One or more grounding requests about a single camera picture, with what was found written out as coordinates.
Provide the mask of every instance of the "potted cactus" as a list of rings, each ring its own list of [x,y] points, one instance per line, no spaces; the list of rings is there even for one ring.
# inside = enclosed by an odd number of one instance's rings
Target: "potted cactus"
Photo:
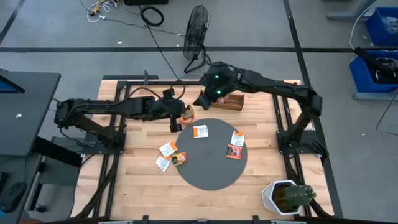
[[[266,208],[280,215],[296,215],[317,195],[311,186],[296,185],[292,180],[275,181],[262,191]]]

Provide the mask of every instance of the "cactus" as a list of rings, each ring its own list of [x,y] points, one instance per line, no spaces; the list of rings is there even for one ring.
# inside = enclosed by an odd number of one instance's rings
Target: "cactus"
[[[285,187],[278,197],[275,197],[275,203],[283,212],[291,212],[298,206],[308,205],[317,195],[311,186],[293,185]]]

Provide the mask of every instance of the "computer mouse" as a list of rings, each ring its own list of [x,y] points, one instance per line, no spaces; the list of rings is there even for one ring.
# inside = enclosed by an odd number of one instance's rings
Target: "computer mouse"
[[[12,185],[8,191],[3,193],[0,200],[0,209],[2,212],[11,213],[18,207],[22,196],[24,196],[26,187],[25,183],[17,182]]]

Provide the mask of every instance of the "wooden table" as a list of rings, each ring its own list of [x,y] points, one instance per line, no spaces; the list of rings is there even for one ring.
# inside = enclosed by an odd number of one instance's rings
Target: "wooden table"
[[[113,100],[117,82],[117,80],[103,80],[98,99]],[[161,95],[169,86],[147,87]],[[174,88],[176,96],[180,95],[182,87]],[[202,88],[203,86],[198,85],[187,86],[182,98],[185,104],[192,105]],[[147,95],[150,93],[145,90],[139,90],[134,94],[134,96]],[[280,108],[283,109],[282,100],[279,102]],[[289,106],[295,122],[300,114],[299,105],[295,100],[289,100]],[[171,140],[176,141],[178,137],[178,133],[170,133],[168,119],[145,123],[126,120],[126,148],[119,161],[111,219],[140,220],[143,215],[149,215],[151,220],[251,220],[253,215],[259,215],[260,219],[267,220],[292,218],[277,215],[264,208],[262,204],[262,190],[275,180],[286,179],[284,161],[277,149],[275,135],[277,121],[272,95],[245,94],[242,111],[218,108],[204,111],[199,106],[194,106],[193,109],[195,120],[222,119],[232,124],[238,131],[246,133],[248,162],[242,176],[225,189],[215,191],[197,189],[183,180],[172,164],[166,172],[162,172],[155,165],[155,160],[161,155],[159,147]],[[282,117],[287,128],[286,120],[284,116]],[[93,120],[106,126],[109,125],[109,118],[110,116],[94,116]],[[95,192],[102,157],[94,156],[81,168],[72,216],[82,210]],[[314,188],[317,193],[316,200],[323,209],[333,214],[320,159],[315,154],[302,154],[300,158],[306,184]]]

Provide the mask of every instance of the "gray circular platform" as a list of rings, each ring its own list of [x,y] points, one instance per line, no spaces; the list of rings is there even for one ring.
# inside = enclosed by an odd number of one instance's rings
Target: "gray circular platform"
[[[193,138],[193,127],[207,125],[207,138]],[[187,153],[187,162],[177,170],[189,184],[203,190],[219,190],[233,184],[242,174],[248,159],[246,144],[242,158],[226,157],[236,129],[225,121],[207,118],[187,126],[177,139],[178,152]]]

